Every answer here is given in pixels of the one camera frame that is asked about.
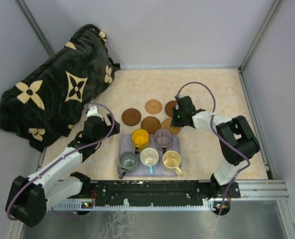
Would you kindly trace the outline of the light woven rattan coaster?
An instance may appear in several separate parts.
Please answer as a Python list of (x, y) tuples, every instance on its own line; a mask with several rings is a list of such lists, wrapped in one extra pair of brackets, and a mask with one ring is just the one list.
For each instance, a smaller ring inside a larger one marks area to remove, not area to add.
[(145, 110), (152, 115), (156, 115), (162, 110), (162, 103), (159, 100), (151, 99), (145, 104)]

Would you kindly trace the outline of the dark brown wooden coaster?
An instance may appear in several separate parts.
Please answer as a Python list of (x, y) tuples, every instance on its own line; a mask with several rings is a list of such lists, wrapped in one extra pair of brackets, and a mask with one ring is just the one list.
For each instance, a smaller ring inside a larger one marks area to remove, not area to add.
[(122, 121), (127, 126), (135, 126), (141, 121), (141, 113), (134, 108), (126, 109), (122, 113)]

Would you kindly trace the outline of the cream yellow ceramic mug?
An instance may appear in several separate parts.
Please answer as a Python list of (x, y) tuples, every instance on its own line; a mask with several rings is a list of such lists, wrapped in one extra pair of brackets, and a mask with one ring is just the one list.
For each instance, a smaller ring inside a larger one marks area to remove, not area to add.
[(180, 168), (181, 157), (178, 152), (173, 150), (167, 151), (163, 154), (162, 162), (166, 172), (175, 173), (178, 176), (183, 175), (183, 172)]

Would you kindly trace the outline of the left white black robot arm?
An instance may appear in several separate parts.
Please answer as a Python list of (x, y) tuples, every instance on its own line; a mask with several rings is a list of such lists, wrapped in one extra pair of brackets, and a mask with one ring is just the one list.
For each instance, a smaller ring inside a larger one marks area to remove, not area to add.
[(120, 124), (114, 115), (107, 114), (107, 118), (111, 125), (107, 125), (99, 113), (87, 116), (83, 130), (59, 156), (35, 173), (13, 180), (5, 206), (8, 219), (34, 227), (62, 200), (91, 194), (88, 176), (74, 172), (66, 180), (61, 181), (61, 177), (93, 155), (108, 137), (120, 133)]

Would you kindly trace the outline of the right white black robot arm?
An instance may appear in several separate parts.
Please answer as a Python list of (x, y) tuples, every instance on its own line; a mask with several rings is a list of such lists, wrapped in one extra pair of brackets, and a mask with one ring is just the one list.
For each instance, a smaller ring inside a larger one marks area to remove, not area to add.
[(219, 139), (224, 159), (211, 175), (209, 187), (212, 195), (222, 197), (228, 192), (228, 184), (241, 169), (250, 165), (250, 159), (260, 151), (258, 140), (242, 115), (228, 118), (204, 109), (197, 110), (189, 96), (176, 96), (175, 100), (172, 126), (206, 130)]

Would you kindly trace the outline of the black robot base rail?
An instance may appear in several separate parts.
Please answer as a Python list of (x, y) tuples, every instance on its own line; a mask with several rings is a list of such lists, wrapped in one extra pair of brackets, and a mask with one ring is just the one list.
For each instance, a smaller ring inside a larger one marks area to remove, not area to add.
[(93, 199), (96, 206), (202, 206), (203, 200), (240, 198), (238, 183), (230, 187), (202, 180), (91, 181), (87, 189), (69, 199)]

